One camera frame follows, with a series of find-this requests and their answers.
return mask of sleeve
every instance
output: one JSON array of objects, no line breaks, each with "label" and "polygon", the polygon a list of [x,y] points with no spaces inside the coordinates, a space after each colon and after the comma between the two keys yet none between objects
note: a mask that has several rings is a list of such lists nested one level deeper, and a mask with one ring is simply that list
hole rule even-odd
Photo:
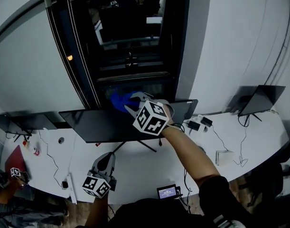
[{"label": "sleeve", "polygon": [[207,218],[220,215],[227,220],[238,220],[246,227],[255,227],[253,216],[236,200],[225,177],[207,179],[199,190],[200,206]]}]

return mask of white desk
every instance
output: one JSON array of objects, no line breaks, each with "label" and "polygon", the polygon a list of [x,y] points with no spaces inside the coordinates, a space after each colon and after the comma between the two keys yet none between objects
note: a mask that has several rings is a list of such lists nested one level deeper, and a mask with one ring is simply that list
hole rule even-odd
[{"label": "white desk", "polygon": [[[243,142],[243,157],[248,159],[244,167],[234,162],[226,166],[217,166],[220,173],[231,181],[252,170],[281,148],[288,136],[280,117],[271,112],[257,114],[262,122],[250,117],[250,125],[247,128],[247,137]],[[213,121],[215,131],[224,141],[227,149],[234,152],[235,160],[239,161],[240,144],[245,137],[245,128],[242,127],[236,115],[218,114],[207,116]],[[95,144],[85,143],[72,129],[40,131],[42,138],[48,143],[49,154],[54,157],[59,170],[55,177],[59,183],[70,173],[75,189],[76,198],[79,201],[93,202],[94,198],[82,190],[88,170],[94,160],[103,153],[114,150],[120,143],[102,143],[98,147]],[[65,142],[58,144],[58,139],[64,137]],[[191,139],[202,146],[209,158],[215,163],[215,152],[224,150],[222,142],[209,128],[206,133],[192,131]],[[4,163],[11,151],[20,144],[23,138],[14,143],[7,140],[2,153],[0,168],[4,169]],[[156,188],[176,184],[181,187],[184,196],[187,190],[184,185],[184,168],[176,156],[175,151],[166,139],[162,139],[163,145],[159,146],[159,140],[147,140],[146,144],[157,150],[157,153],[149,150],[138,142],[127,142],[116,152],[114,176],[117,179],[115,192],[110,192],[110,204],[125,204],[142,198],[156,198]],[[54,180],[53,175],[56,166],[53,160],[46,155],[47,147],[40,140],[39,135],[30,137],[30,143],[36,144],[41,149],[39,156],[34,156],[22,147],[26,165],[29,168],[32,180],[30,186],[39,190],[68,197],[69,193],[62,190]],[[192,189],[191,194],[198,193],[198,187],[187,175],[187,185]]]}]

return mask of person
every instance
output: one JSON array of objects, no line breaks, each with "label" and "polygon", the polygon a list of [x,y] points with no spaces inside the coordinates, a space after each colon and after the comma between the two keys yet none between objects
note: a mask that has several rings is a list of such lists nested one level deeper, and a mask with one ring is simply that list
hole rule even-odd
[{"label": "person", "polygon": [[14,197],[25,185],[21,175],[19,180],[12,179],[5,188],[0,187],[0,228],[23,228],[34,222],[62,225],[64,216],[68,215],[65,201],[53,205]]},{"label": "person", "polygon": [[100,227],[256,227],[254,217],[244,209],[229,189],[209,157],[180,129],[167,127],[163,136],[173,146],[179,160],[199,187],[204,216],[188,214],[177,199],[143,199],[121,206],[108,222],[108,195],[96,198],[85,223]]}]

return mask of black shirt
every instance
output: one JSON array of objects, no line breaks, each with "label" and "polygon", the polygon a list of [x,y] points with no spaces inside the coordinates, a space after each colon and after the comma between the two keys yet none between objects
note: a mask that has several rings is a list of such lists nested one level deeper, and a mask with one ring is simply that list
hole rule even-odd
[{"label": "black shirt", "polygon": [[200,206],[205,214],[188,214],[177,199],[143,199],[121,206],[107,227],[152,227],[192,225],[195,228],[215,227],[213,220],[220,215],[226,220],[238,220],[246,227],[256,227],[253,216],[236,200],[226,178],[206,180],[199,190]]}]

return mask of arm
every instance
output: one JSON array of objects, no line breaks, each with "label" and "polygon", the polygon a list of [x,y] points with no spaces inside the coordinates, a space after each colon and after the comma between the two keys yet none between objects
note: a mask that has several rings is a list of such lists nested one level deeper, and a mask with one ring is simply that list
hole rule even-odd
[{"label": "arm", "polygon": [[95,198],[85,227],[104,227],[108,223],[108,193],[102,198]]},{"label": "arm", "polygon": [[220,176],[209,157],[182,131],[168,127],[162,134],[173,146],[179,160],[198,187],[207,179]]},{"label": "arm", "polygon": [[21,187],[22,183],[19,180],[13,180],[6,186],[5,189],[0,191],[0,203],[7,204],[8,201],[14,196],[17,189]]}]

